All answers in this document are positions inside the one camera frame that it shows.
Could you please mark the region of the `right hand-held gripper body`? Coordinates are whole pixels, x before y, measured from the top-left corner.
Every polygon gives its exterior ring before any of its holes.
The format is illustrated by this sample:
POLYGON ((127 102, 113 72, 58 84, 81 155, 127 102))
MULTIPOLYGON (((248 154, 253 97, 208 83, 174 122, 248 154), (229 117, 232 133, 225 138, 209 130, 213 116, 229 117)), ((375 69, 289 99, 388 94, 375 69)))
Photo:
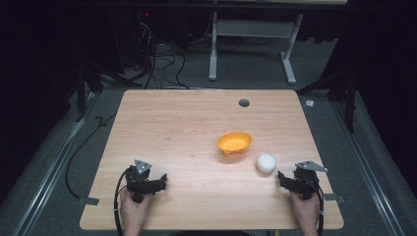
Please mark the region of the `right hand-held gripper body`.
POLYGON ((327 173, 328 170, 312 160, 297 162, 295 166, 294 178, 290 180, 289 190, 301 194, 303 200, 308 200, 320 189, 317 173, 327 173))

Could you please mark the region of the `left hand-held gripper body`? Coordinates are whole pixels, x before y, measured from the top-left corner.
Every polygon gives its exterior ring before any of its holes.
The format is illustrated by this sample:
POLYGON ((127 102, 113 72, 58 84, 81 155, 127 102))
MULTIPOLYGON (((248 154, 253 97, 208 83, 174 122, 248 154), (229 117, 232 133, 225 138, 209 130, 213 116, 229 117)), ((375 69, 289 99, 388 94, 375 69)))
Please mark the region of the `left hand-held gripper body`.
POLYGON ((145 195, 156 193, 156 182, 149 180, 150 168, 150 163, 136 159, 135 164, 127 169, 127 189, 134 194, 135 203, 141 203, 145 195))

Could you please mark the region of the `white round ball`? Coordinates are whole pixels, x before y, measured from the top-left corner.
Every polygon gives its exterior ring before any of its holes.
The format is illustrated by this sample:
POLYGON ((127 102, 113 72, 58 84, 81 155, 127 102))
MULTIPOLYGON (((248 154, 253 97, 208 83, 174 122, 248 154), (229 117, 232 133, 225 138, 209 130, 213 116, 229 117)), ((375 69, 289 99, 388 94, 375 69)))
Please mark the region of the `white round ball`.
POLYGON ((276 159, 271 154, 261 154, 257 159, 256 166, 262 173, 270 174, 276 167, 276 159))

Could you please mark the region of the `orange plastic bowl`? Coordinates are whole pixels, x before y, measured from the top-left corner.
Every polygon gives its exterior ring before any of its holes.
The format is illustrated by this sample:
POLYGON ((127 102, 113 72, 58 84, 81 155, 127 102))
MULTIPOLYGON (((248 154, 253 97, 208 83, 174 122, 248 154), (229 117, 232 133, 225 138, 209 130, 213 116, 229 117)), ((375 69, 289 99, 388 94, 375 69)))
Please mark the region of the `orange plastic bowl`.
POLYGON ((252 143, 252 137, 245 132, 231 132, 217 140, 217 147, 225 154, 245 152, 252 143))

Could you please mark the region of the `person's left hand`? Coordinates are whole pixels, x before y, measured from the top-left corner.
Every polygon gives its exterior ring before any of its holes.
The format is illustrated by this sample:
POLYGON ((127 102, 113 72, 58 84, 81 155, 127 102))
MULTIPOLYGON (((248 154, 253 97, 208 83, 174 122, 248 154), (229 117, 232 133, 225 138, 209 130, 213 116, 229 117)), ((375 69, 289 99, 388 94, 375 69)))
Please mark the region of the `person's left hand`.
POLYGON ((120 193, 120 200, 121 217, 125 229, 137 228, 142 230, 148 216, 151 195, 145 195, 141 203, 135 203, 132 194, 124 189, 120 193))

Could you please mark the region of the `person's right hand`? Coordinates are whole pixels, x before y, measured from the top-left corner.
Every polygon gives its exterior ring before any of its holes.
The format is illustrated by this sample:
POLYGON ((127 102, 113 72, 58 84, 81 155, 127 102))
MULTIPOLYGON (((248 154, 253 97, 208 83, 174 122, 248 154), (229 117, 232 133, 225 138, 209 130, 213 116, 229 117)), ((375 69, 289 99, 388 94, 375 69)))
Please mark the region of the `person's right hand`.
POLYGON ((295 220, 299 229, 316 229, 319 221, 320 201, 318 196, 303 200, 299 194, 290 193, 295 220))

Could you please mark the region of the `black metal stand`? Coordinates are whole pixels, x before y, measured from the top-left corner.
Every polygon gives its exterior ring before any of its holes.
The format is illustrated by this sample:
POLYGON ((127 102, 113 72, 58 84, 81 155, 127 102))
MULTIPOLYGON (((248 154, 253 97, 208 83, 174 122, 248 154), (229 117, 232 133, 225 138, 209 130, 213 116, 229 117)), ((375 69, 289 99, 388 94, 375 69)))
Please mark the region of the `black metal stand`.
POLYGON ((353 116, 355 111, 356 79, 351 72, 341 71, 296 90, 304 95, 315 89, 328 89, 329 101, 345 100, 344 122, 350 133, 354 133, 353 116))
POLYGON ((92 94, 101 94, 103 91, 103 85, 101 83, 101 75, 105 75, 110 79, 115 80, 117 83, 121 83, 125 86, 140 88, 142 85, 130 81, 123 76, 111 72, 98 64, 88 62, 81 64, 76 71, 76 89, 77 89, 77 107, 78 117, 77 122, 81 122, 88 113, 88 98, 86 97, 86 88, 89 88, 92 94))

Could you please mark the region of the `grey metal floor rail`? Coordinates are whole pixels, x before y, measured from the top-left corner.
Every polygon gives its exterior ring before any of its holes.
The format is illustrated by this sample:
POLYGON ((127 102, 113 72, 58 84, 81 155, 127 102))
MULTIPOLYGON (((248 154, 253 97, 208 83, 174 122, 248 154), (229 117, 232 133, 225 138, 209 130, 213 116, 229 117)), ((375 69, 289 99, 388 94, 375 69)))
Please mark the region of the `grey metal floor rail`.
POLYGON ((330 106, 339 121, 351 148, 353 149, 359 171, 386 226, 389 236, 405 236, 404 230, 393 211, 392 205, 390 204, 386 193, 384 192, 372 169, 372 165, 368 162, 366 155, 355 135, 350 132, 349 128, 345 124, 344 113, 341 105, 338 102, 332 102, 330 106))
POLYGON ((22 216, 18 226, 13 232, 13 236, 30 236, 60 178, 60 175, 63 173, 65 166, 69 163, 69 152, 98 97, 98 93, 90 92, 85 99, 87 104, 85 111, 77 112, 76 119, 71 123, 68 132, 65 133, 65 141, 59 148, 59 152, 56 155, 53 155, 53 161, 48 166, 42 181, 34 192, 33 198, 28 204, 25 214, 22 216))

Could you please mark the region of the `white metal desk frame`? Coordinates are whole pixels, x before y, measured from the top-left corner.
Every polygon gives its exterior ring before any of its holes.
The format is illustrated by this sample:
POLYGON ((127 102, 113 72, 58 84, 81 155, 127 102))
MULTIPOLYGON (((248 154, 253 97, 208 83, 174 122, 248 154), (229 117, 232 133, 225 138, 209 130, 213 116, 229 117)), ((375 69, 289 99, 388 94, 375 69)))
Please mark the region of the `white metal desk frame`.
POLYGON ((281 38, 287 40, 287 49, 279 53, 287 82, 296 84, 296 78, 290 62, 290 56, 298 35, 303 15, 296 16, 293 22, 265 22, 249 20, 219 19, 217 12, 211 14, 211 50, 209 57, 208 79, 217 79, 217 38, 219 36, 281 38))

